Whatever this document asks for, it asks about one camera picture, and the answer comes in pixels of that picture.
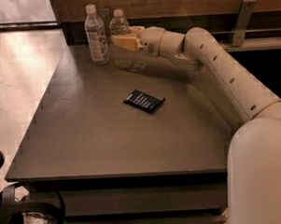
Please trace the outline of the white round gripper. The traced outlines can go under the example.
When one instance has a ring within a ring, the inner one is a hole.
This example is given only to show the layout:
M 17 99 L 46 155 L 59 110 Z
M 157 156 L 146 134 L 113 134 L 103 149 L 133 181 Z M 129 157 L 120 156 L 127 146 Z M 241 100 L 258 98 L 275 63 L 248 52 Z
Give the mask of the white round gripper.
M 146 29 L 143 26 L 131 26 L 130 31 L 133 35 L 112 35 L 112 43 L 131 51 L 143 49 L 148 56 L 160 55 L 160 42 L 165 33 L 163 28 L 151 26 Z

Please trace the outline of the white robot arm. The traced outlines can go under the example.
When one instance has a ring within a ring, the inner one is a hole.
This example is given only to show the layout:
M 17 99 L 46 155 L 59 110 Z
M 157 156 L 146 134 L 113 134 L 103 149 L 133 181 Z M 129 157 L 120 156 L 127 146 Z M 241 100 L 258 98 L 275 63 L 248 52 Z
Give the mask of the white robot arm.
M 183 35 L 133 26 L 111 40 L 190 71 L 202 66 L 210 72 L 240 121 L 228 149 L 229 224 L 281 224 L 281 98 L 204 28 L 193 27 Z

